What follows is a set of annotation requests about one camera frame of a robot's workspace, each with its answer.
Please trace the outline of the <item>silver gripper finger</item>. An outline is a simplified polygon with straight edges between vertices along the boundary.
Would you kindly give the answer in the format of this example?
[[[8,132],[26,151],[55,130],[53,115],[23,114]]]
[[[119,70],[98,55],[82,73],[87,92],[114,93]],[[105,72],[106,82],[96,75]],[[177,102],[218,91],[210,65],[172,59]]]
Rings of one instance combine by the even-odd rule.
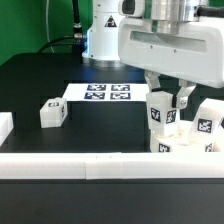
[[[144,77],[148,85],[149,92],[156,92],[161,90],[159,76],[160,74],[157,72],[148,71],[148,70],[145,71]]]
[[[196,84],[191,81],[179,80],[180,90],[172,98],[172,107],[177,109],[185,109],[188,105],[188,97],[196,88]]]

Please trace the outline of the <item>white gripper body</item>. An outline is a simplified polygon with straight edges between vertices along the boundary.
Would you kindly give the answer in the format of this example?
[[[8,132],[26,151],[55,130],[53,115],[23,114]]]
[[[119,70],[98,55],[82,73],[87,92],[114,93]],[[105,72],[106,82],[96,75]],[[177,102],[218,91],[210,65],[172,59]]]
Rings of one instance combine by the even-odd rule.
[[[118,36],[120,60],[134,67],[213,88],[224,87],[224,19],[182,23],[177,35],[151,31],[151,22],[124,18]]]

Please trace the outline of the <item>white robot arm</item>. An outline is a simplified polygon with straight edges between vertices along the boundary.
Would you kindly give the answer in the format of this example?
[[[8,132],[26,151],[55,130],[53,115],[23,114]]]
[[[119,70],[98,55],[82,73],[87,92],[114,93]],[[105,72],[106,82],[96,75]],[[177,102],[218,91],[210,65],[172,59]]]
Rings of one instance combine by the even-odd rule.
[[[224,7],[208,0],[92,2],[86,63],[141,68],[151,91],[160,88],[160,75],[177,78],[179,109],[198,84],[224,87]]]

